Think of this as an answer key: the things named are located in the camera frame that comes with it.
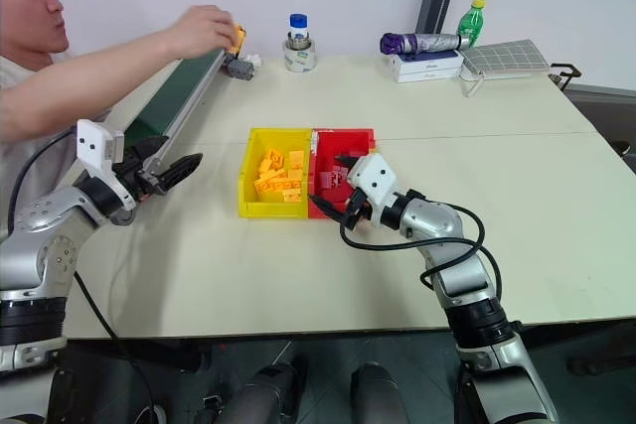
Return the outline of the person's bare hand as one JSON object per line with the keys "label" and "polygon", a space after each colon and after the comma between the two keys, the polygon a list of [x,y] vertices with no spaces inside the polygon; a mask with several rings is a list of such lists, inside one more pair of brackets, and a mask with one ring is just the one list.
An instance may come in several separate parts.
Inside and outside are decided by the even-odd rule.
{"label": "person's bare hand", "polygon": [[175,59],[195,58],[238,43],[232,15],[215,5],[190,7],[166,30],[166,44]]}

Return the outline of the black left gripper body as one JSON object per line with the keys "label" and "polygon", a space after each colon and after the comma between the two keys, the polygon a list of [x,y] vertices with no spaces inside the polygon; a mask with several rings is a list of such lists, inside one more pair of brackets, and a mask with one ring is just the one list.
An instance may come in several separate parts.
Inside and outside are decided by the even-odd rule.
{"label": "black left gripper body", "polygon": [[157,191],[157,177],[148,172],[144,164],[146,160],[138,160],[130,151],[131,146],[124,150],[120,163],[112,167],[116,179],[124,186],[137,202],[143,202],[147,197],[166,196],[167,193]]}

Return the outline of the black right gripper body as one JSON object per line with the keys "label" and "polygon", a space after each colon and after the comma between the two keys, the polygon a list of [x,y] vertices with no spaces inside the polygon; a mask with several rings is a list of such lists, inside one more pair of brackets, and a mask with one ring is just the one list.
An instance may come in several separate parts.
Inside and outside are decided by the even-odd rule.
{"label": "black right gripper body", "polygon": [[353,230],[361,218],[370,219],[371,215],[372,207],[367,194],[361,188],[356,188],[349,197],[343,212],[342,227]]}

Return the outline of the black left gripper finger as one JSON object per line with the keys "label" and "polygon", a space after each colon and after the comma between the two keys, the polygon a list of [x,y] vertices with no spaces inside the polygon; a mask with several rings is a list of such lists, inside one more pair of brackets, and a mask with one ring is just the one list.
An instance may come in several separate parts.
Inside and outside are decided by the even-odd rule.
{"label": "black left gripper finger", "polygon": [[169,137],[165,135],[155,135],[142,138],[133,144],[129,151],[138,159],[146,160],[153,157],[168,141]]}
{"label": "black left gripper finger", "polygon": [[168,193],[191,176],[199,167],[202,159],[202,153],[195,153],[183,156],[171,164],[167,170],[157,177],[157,191],[159,193]]}

